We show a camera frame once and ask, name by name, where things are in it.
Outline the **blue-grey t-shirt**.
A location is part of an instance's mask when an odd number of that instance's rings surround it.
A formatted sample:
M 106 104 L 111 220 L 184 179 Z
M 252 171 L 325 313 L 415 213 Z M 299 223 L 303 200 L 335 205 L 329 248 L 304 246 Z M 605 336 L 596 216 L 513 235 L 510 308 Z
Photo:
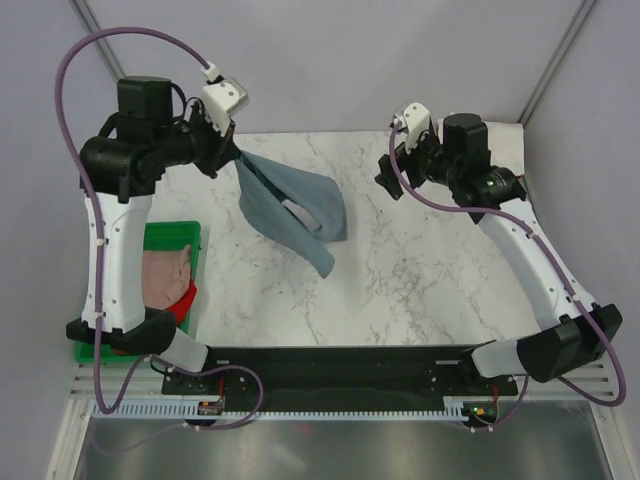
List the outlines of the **blue-grey t-shirt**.
M 347 209 L 336 182 L 249 152 L 235 161 L 246 221 L 323 278 L 335 265 L 327 245 L 348 238 Z

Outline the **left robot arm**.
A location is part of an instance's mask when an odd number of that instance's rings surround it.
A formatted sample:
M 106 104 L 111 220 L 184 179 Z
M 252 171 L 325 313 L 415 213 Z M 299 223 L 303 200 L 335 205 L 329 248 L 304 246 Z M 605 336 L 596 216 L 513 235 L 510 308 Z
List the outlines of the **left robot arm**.
M 126 355 L 156 355 L 185 370 L 185 382 L 208 393 L 219 369 L 208 348 L 181 331 L 174 315 L 143 303 L 143 243 L 156 184 L 166 170 L 195 165 L 214 178 L 233 160 L 233 112 L 247 99 L 232 78 L 203 87 L 189 116 L 173 113 L 181 89 L 169 79 L 130 76 L 117 83 L 117 111 L 80 151 L 90 225 L 90 282 L 68 339 Z

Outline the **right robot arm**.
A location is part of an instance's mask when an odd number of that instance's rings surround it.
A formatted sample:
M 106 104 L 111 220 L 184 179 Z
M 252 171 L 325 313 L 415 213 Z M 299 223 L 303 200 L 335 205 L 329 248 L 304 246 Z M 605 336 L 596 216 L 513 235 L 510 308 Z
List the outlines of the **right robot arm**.
M 413 103 L 391 122 L 392 141 L 376 182 L 393 199 L 425 182 L 451 192 L 451 212 L 467 214 L 506 259 L 531 305 L 539 330 L 519 339 L 478 345 L 458 368 L 458 381 L 477 394 L 494 377 L 528 375 L 545 383 L 601 359 L 622 317 L 601 306 L 557 257 L 516 174 L 492 162 L 488 127 L 480 116 L 447 116 L 435 130 L 428 109 Z

